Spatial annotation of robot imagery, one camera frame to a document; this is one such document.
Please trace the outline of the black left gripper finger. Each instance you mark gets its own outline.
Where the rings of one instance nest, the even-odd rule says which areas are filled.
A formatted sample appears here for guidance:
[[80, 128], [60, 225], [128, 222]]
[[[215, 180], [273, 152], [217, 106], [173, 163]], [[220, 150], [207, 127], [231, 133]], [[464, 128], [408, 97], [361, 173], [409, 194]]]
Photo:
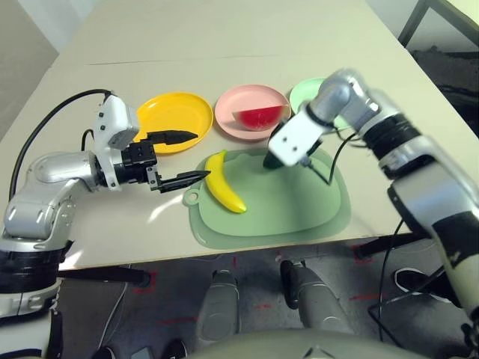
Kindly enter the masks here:
[[189, 171], [176, 175], [175, 178], [162, 179], [156, 167], [147, 168], [147, 183], [151, 191], [166, 193], [189, 187], [205, 179], [210, 171]]
[[183, 130], [165, 130], [148, 132], [144, 138], [152, 144], [182, 144], [184, 142], [196, 139], [197, 134]]

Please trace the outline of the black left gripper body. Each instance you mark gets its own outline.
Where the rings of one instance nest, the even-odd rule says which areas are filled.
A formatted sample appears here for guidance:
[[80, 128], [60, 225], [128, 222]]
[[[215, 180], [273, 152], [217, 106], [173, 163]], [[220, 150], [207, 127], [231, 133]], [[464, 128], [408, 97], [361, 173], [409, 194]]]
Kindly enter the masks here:
[[131, 143], [120, 154], [120, 163], [114, 165], [118, 182], [120, 184], [148, 182], [148, 174], [153, 173], [153, 166], [157, 164], [153, 142]]

